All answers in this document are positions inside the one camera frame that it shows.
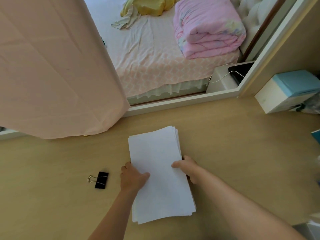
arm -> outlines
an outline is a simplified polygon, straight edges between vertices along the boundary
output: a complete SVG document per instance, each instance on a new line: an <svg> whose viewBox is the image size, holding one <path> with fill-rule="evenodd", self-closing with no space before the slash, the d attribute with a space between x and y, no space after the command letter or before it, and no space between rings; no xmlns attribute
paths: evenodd
<svg viewBox="0 0 320 240"><path fill-rule="evenodd" d="M190 157L184 156L172 167L180 168L203 189L239 240L305 240L289 224L198 166Z"/></svg>
<svg viewBox="0 0 320 240"><path fill-rule="evenodd" d="M121 168L121 191L106 216L88 240L122 240L130 215L130 210L138 191L145 185L150 173L139 173L127 162Z"/></svg>

white paper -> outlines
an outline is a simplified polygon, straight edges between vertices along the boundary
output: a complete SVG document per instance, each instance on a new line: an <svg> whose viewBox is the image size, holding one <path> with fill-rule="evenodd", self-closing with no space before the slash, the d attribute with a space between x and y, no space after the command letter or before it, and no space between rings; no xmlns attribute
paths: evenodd
<svg viewBox="0 0 320 240"><path fill-rule="evenodd" d="M181 160L178 130L169 126L130 136L131 163L151 174L132 206L132 221L139 224L196 211L186 175L171 164Z"/></svg>

curtain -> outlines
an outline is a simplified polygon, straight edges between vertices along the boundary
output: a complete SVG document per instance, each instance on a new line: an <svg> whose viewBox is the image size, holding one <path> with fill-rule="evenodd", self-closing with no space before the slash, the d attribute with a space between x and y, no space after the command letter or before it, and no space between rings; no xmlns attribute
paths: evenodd
<svg viewBox="0 0 320 240"><path fill-rule="evenodd" d="M0 125L92 135L130 105L83 0L0 0Z"/></svg>

pink blanket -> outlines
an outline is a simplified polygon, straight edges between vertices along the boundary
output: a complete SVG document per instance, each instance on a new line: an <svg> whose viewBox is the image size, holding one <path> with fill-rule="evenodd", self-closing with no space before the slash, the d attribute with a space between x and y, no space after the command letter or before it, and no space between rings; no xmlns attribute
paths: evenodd
<svg viewBox="0 0 320 240"><path fill-rule="evenodd" d="M181 0L173 18L175 38L187 59L235 51L246 29L230 0Z"/></svg>

hand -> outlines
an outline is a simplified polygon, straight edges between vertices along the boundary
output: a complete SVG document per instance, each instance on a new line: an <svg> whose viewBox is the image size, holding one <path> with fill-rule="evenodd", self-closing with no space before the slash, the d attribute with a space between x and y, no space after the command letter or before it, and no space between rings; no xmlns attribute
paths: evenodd
<svg viewBox="0 0 320 240"><path fill-rule="evenodd" d="M139 173L139 171L127 162L125 166L121 167L121 190L129 190L138 192L147 182L150 173Z"/></svg>
<svg viewBox="0 0 320 240"><path fill-rule="evenodd" d="M191 182L196 184L197 180L197 169L199 168L198 164L189 156L183 156L184 160L175 161L171 167L179 168L182 172L190 177Z"/></svg>

